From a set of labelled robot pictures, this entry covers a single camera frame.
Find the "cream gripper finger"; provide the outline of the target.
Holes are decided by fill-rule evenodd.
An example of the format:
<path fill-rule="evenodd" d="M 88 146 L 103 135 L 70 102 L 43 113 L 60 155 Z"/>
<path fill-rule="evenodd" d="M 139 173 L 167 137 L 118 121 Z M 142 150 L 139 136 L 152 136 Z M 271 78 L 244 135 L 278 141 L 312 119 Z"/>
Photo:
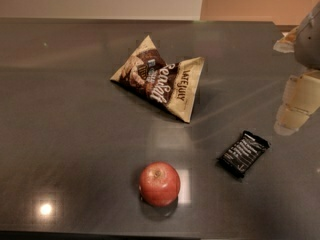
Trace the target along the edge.
<path fill-rule="evenodd" d="M 320 71 L 291 75 L 286 83 L 274 130 L 282 136 L 297 132 L 320 108 Z"/>
<path fill-rule="evenodd" d="M 286 33 L 281 39 L 276 41 L 276 43 L 273 46 L 273 49 L 280 53 L 293 53 L 297 32 L 298 27 L 294 27 L 292 30 Z"/>

